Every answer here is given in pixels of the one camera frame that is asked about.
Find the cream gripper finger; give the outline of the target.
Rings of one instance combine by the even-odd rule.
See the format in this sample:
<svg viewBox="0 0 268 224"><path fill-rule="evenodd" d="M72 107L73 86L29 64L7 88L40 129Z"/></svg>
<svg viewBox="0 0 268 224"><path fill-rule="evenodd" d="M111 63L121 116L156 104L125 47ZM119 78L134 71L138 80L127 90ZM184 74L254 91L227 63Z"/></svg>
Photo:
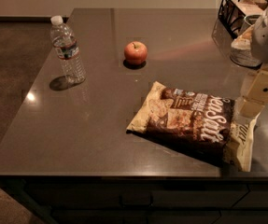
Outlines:
<svg viewBox="0 0 268 224"><path fill-rule="evenodd" d="M234 105L233 120L249 124L268 105L268 63L248 73Z"/></svg>

